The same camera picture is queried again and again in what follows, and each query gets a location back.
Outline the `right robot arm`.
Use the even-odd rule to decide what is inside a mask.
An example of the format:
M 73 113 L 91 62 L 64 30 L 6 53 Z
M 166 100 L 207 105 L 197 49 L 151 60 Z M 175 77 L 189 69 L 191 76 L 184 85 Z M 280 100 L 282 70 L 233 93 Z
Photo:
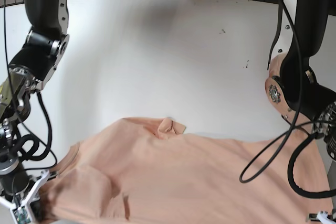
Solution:
M 1 204 L 14 223 L 38 223 L 44 218 L 39 189 L 57 173 L 42 167 L 28 174 L 24 161 L 42 161 L 52 153 L 53 134 L 42 141 L 18 129 L 30 114 L 32 94 L 53 76 L 69 44 L 67 0 L 24 0 L 31 28 L 21 50 L 8 60 L 7 79 L 1 84 Z

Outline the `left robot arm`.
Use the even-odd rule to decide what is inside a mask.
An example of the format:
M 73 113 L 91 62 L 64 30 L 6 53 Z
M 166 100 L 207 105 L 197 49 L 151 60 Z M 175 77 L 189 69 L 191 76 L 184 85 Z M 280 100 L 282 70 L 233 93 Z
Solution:
M 294 177 L 300 154 L 313 141 L 323 139 L 327 153 L 335 158 L 335 92 L 320 85 L 310 66 L 323 42 L 331 0 L 278 0 L 278 23 L 268 59 L 265 90 L 269 101 L 289 123 L 278 137 L 284 147 L 294 130 L 305 139 L 289 158 L 287 178 L 291 189 L 306 199 L 332 199 L 335 190 L 307 191 Z

